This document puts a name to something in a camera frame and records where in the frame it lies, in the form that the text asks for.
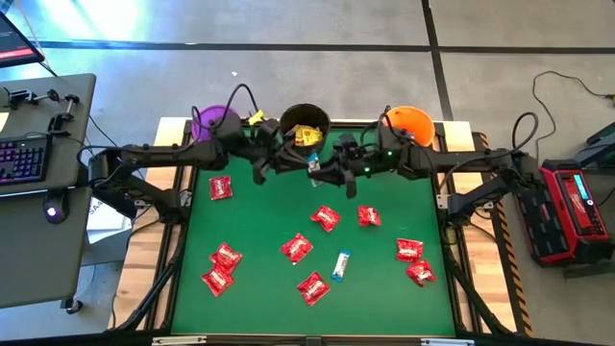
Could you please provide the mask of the black jack-o-lantern bucket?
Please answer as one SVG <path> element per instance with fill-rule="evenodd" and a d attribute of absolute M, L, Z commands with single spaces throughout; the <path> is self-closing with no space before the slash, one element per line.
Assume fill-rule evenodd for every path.
<path fill-rule="evenodd" d="M 297 125 L 319 128 L 323 133 L 322 140 L 316 145 L 296 146 L 294 144 L 295 135 L 293 128 Z M 288 108 L 280 118 L 280 127 L 283 139 L 290 142 L 290 147 L 294 151 L 307 158 L 312 152 L 319 154 L 323 150 L 331 129 L 331 120 L 329 115 L 318 106 L 304 103 Z"/>

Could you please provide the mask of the red black power station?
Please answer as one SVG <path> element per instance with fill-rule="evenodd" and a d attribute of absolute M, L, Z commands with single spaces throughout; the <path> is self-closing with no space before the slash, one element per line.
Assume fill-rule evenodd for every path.
<path fill-rule="evenodd" d="M 538 265 L 594 264 L 615 254 L 615 241 L 577 162 L 544 161 L 532 186 L 515 197 Z"/>

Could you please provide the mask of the black desk clamp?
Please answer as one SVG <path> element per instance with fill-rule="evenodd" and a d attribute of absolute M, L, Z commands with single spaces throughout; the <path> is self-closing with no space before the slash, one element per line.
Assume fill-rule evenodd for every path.
<path fill-rule="evenodd" d="M 44 95 L 38 96 L 30 89 L 20 89 L 16 91 L 9 91 L 6 89 L 8 95 L 7 107 L 11 110 L 17 110 L 22 104 L 37 105 L 42 100 L 51 100 L 54 102 L 60 101 L 59 94 L 54 89 L 49 89 Z"/>
<path fill-rule="evenodd" d="M 64 128 L 66 123 L 74 120 L 72 110 L 75 105 L 80 103 L 80 98 L 75 94 L 67 94 L 64 100 L 68 102 L 66 111 L 56 113 L 47 127 L 47 133 L 51 136 L 69 136 L 70 133 Z"/>

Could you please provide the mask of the white box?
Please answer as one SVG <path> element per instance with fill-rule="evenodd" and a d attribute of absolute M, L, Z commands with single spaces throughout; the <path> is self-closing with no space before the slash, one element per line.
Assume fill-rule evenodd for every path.
<path fill-rule="evenodd" d="M 81 266 L 123 261 L 132 219 L 95 197 L 90 200 L 87 216 Z"/>

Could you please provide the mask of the silver metal bar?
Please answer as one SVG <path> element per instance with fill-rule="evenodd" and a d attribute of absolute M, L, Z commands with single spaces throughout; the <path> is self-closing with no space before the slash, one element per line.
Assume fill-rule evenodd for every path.
<path fill-rule="evenodd" d="M 190 346 L 206 344 L 205 335 L 160 336 L 152 339 L 152 346 Z"/>
<path fill-rule="evenodd" d="M 421 346 L 476 346 L 472 339 L 459 338 L 421 338 Z"/>

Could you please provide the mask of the dark grey equipment case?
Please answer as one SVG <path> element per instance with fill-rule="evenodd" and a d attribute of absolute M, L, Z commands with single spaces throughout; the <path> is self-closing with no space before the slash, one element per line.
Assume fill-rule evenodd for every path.
<path fill-rule="evenodd" d="M 615 166 L 615 121 L 588 137 L 585 143 L 573 157 L 579 167 Z"/>

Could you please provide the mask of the white blue Hershey's bar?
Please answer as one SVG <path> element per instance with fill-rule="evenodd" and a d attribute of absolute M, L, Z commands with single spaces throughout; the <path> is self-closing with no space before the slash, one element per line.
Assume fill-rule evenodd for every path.
<path fill-rule="evenodd" d="M 312 173 L 320 169 L 319 158 L 316 152 L 312 152 L 307 158 L 307 172 Z M 311 179 L 311 184 L 313 187 L 318 187 L 321 185 L 320 181 Z"/>
<path fill-rule="evenodd" d="M 332 279 L 334 281 L 339 282 L 339 283 L 343 281 L 343 277 L 344 277 L 350 256 L 351 256 L 351 253 L 344 249 L 342 249 L 339 252 L 337 261 L 335 263 L 335 266 L 332 272 Z"/>

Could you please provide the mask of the black computer monitor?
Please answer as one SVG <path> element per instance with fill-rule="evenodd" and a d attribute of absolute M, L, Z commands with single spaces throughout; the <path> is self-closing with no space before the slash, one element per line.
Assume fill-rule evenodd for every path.
<path fill-rule="evenodd" d="M 33 43 L 0 12 L 0 68 L 43 61 Z"/>

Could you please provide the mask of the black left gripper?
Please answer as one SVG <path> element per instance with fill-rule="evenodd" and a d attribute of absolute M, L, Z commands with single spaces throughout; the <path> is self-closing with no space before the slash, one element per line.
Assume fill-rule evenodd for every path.
<path fill-rule="evenodd" d="M 260 121 L 250 127 L 250 161 L 253 165 L 253 180 L 257 185 L 265 183 L 265 175 L 270 168 L 276 168 L 277 174 L 308 168 L 306 158 L 283 145 L 279 139 L 280 128 L 280 122 L 275 118 Z"/>

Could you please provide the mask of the red Skittles candy packet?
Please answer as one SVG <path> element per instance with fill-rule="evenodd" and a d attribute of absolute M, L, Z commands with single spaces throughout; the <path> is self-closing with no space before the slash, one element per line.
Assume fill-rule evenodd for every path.
<path fill-rule="evenodd" d="M 423 255 L 424 243 L 419 240 L 398 238 L 396 260 L 415 262 Z"/>
<path fill-rule="evenodd" d="M 230 176 L 219 176 L 209 179 L 209 196 L 211 200 L 230 198 L 233 195 Z"/>
<path fill-rule="evenodd" d="M 381 216 L 375 207 L 359 206 L 357 208 L 358 223 L 360 226 L 380 226 Z"/>
<path fill-rule="evenodd" d="M 232 274 L 243 255 L 235 251 L 229 244 L 221 243 L 217 250 L 209 256 L 209 259 L 216 266 L 220 267 L 227 274 Z"/>
<path fill-rule="evenodd" d="M 314 271 L 297 285 L 297 289 L 306 304 L 313 306 L 331 290 L 331 287 L 318 272 Z"/>
<path fill-rule="evenodd" d="M 288 240 L 282 247 L 281 252 L 287 256 L 293 265 L 299 263 L 311 250 L 313 245 L 302 234 L 297 233 Z"/>
<path fill-rule="evenodd" d="M 318 223 L 322 229 L 330 233 L 340 222 L 340 215 L 327 206 L 320 206 L 311 216 L 310 220 Z"/>
<path fill-rule="evenodd" d="M 213 266 L 201 279 L 215 297 L 219 297 L 234 283 L 234 278 L 218 266 Z"/>
<path fill-rule="evenodd" d="M 423 287 L 425 283 L 437 280 L 431 265 L 424 259 L 417 260 L 406 269 L 408 277 L 418 286 Z"/>

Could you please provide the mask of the grey desk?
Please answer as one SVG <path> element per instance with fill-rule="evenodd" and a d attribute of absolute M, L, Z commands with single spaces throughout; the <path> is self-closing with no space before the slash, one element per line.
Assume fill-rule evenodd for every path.
<path fill-rule="evenodd" d="M 0 309 L 59 301 L 74 313 L 91 189 L 67 191 L 69 214 L 47 221 L 45 195 L 0 198 Z"/>
<path fill-rule="evenodd" d="M 27 80 L 0 82 L 0 113 L 8 117 L 0 130 L 0 139 L 10 137 L 34 136 L 46 133 L 54 115 L 70 110 L 74 116 L 62 128 L 70 133 L 69 137 L 55 138 L 49 151 L 49 162 L 45 180 L 42 182 L 0 186 L 0 195 L 26 193 L 46 189 L 56 189 L 75 185 L 80 169 L 77 154 L 85 144 L 86 128 L 90 115 L 97 77 L 91 73 L 45 77 Z M 60 97 L 73 94 L 80 102 L 68 107 L 66 100 L 53 102 L 41 100 L 38 104 L 22 104 L 16 110 L 7 107 L 7 93 L 29 89 L 38 96 L 54 89 Z"/>

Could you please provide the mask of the yellow black hazard strip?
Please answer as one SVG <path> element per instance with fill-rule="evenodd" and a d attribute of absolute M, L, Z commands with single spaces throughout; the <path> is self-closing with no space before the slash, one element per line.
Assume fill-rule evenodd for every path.
<path fill-rule="evenodd" d="M 472 227 L 477 238 L 467 242 L 475 288 L 505 327 L 534 337 L 503 203 L 496 202 L 488 215 L 489 219 L 478 216 L 479 225 L 496 240 L 487 239 Z"/>

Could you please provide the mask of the black computer mouse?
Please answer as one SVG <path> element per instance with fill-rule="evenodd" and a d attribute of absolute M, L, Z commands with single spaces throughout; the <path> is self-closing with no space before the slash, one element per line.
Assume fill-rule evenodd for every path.
<path fill-rule="evenodd" d="M 63 191 L 51 191 L 43 201 L 46 220 L 51 224 L 61 224 L 69 214 L 68 194 Z"/>

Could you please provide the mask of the backlit black keyboard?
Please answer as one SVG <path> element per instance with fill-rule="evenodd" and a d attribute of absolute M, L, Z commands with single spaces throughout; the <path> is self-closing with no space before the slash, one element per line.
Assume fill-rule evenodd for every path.
<path fill-rule="evenodd" d="M 0 186 L 43 182 L 51 148 L 49 135 L 0 139 Z"/>

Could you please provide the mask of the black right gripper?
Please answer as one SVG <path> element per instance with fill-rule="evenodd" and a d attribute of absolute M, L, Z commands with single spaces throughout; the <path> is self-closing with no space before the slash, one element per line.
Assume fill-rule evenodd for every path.
<path fill-rule="evenodd" d="M 325 164 L 319 169 L 311 169 L 309 177 L 318 182 L 331 185 L 344 185 L 346 197 L 357 196 L 355 176 L 367 176 L 378 172 L 381 159 L 380 148 L 374 143 L 360 144 L 354 134 L 342 133 L 333 144 L 332 158 L 336 161 Z"/>

